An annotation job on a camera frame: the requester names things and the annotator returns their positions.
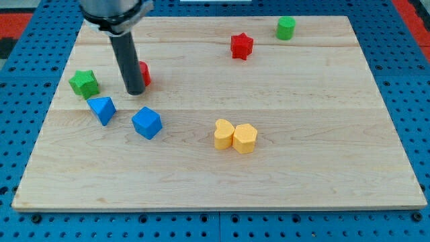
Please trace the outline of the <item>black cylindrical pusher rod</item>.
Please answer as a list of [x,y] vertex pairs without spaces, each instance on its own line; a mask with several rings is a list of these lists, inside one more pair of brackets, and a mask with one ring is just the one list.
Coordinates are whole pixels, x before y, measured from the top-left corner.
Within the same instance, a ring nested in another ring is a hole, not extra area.
[[119,37],[110,37],[110,42],[127,93],[130,95],[142,94],[145,85],[132,34],[128,32]]

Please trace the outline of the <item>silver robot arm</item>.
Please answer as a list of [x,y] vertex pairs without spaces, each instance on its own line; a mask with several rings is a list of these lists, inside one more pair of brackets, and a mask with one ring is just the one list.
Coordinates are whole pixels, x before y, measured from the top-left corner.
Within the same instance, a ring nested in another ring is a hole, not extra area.
[[132,28],[154,8],[152,0],[80,0],[85,23],[110,38],[126,91],[140,95],[145,90],[140,73]]

